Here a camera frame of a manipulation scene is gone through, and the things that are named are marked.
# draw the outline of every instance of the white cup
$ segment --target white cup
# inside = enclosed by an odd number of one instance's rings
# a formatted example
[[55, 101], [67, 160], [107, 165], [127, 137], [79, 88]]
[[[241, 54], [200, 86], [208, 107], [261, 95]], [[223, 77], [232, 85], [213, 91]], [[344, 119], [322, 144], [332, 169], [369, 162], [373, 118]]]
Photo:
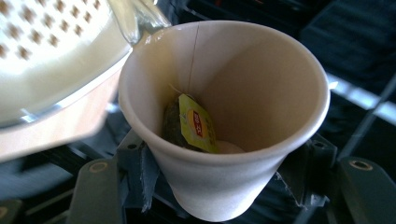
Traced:
[[[161, 138], [163, 113], [191, 94], [217, 138], [246, 151], [207, 154]], [[134, 49], [120, 77], [120, 106], [145, 140], [179, 204], [207, 221], [238, 217], [281, 162], [324, 120], [330, 92], [323, 68], [298, 41], [240, 21], [164, 29]]]

